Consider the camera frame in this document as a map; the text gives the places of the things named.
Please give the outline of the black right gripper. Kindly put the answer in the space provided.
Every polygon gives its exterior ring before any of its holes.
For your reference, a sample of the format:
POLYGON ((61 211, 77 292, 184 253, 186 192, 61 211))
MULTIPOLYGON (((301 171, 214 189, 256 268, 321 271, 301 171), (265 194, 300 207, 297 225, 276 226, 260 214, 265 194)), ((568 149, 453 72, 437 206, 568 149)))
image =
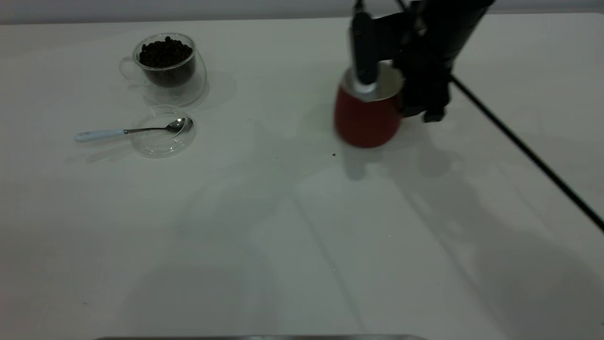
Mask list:
POLYGON ((492 0, 414 0, 401 11, 377 18, 356 12, 350 25, 353 88, 361 95, 376 89, 379 60, 394 60, 411 50, 415 37, 436 64, 401 67, 401 114, 423 114, 423 122, 440 122, 450 103, 451 67, 492 0))

